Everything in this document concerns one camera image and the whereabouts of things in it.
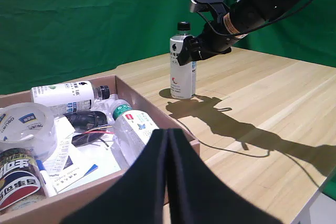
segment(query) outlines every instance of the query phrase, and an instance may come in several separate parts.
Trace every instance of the water bottle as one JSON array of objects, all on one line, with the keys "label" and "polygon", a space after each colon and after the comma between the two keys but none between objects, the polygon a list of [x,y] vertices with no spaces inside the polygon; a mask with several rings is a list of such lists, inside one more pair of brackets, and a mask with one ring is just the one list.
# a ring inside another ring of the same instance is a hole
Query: water bottle
[{"label": "water bottle", "polygon": [[132,109],[130,104],[122,99],[111,105],[111,112],[115,120],[113,139],[120,146],[127,163],[132,165],[158,126],[146,112]]},{"label": "water bottle", "polygon": [[90,110],[99,100],[110,98],[108,86],[95,87],[89,81],[68,82],[30,90],[31,101],[51,109],[54,116]]},{"label": "water bottle", "polygon": [[196,90],[196,61],[180,66],[177,57],[182,50],[183,39],[190,34],[190,23],[177,23],[177,34],[170,38],[170,91],[177,99],[189,99]]}]

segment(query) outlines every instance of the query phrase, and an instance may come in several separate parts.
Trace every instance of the green label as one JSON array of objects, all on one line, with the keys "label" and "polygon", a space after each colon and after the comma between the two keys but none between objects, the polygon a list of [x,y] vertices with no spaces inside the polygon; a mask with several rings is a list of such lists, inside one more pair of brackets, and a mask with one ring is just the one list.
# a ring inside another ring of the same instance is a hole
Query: green label
[{"label": "green label", "polygon": [[120,105],[114,110],[114,112],[112,114],[112,117],[113,117],[114,120],[116,120],[118,118],[118,116],[120,116],[125,111],[129,111],[129,110],[132,110],[132,108],[130,106],[128,106],[126,104]]}]

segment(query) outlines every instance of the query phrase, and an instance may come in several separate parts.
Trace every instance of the black object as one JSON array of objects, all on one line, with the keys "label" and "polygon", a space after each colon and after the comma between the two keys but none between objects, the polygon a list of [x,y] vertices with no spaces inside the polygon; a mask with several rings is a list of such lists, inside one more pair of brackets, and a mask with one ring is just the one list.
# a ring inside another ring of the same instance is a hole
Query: black object
[{"label": "black object", "polygon": [[178,22],[177,29],[179,31],[189,31],[190,30],[190,23],[189,22]]},{"label": "black object", "polygon": [[[79,111],[75,113],[67,113],[64,114],[64,116],[74,128],[85,131],[107,124],[107,117],[101,111]],[[79,134],[72,138],[71,143],[74,146],[79,147],[90,144],[103,135],[104,133]]]},{"label": "black object", "polygon": [[[177,57],[179,64],[206,60],[215,55],[231,52],[231,46],[245,34],[283,20],[305,8],[313,0],[283,16],[300,0],[237,0],[230,9],[223,0],[192,0],[191,12],[198,13],[205,21],[203,31],[193,38],[184,39],[182,50]],[[202,12],[211,12],[209,22]]]},{"label": "black object", "polygon": [[172,224],[281,223],[223,184],[181,129],[154,130],[124,176],[61,223],[162,223],[166,185]]},{"label": "black object", "polygon": [[102,95],[103,100],[110,98],[109,86],[100,86],[100,90],[101,90],[101,95]]}]

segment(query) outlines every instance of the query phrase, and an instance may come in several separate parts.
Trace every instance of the robotic arm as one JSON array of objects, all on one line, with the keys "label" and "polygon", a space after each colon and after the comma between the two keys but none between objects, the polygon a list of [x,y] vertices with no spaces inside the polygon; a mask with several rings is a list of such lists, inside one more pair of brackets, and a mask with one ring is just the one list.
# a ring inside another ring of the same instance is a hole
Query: robotic arm
[{"label": "robotic arm", "polygon": [[[224,0],[191,0],[190,11],[201,15],[206,24],[200,35],[184,39],[177,58],[180,66],[229,53],[231,46],[248,33],[297,13],[313,0],[309,0],[297,11],[287,14],[299,1],[238,0],[228,7]],[[210,12],[213,21],[209,22],[202,12]]]}]

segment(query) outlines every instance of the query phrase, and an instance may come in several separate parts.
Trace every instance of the red wire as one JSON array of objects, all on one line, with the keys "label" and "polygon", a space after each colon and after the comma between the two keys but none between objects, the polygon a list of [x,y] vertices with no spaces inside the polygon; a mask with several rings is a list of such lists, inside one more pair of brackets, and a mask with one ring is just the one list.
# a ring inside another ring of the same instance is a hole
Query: red wire
[{"label": "red wire", "polygon": [[82,134],[91,134],[91,133],[105,133],[105,134],[114,134],[113,132],[111,131],[87,131],[87,132],[84,132]]}]

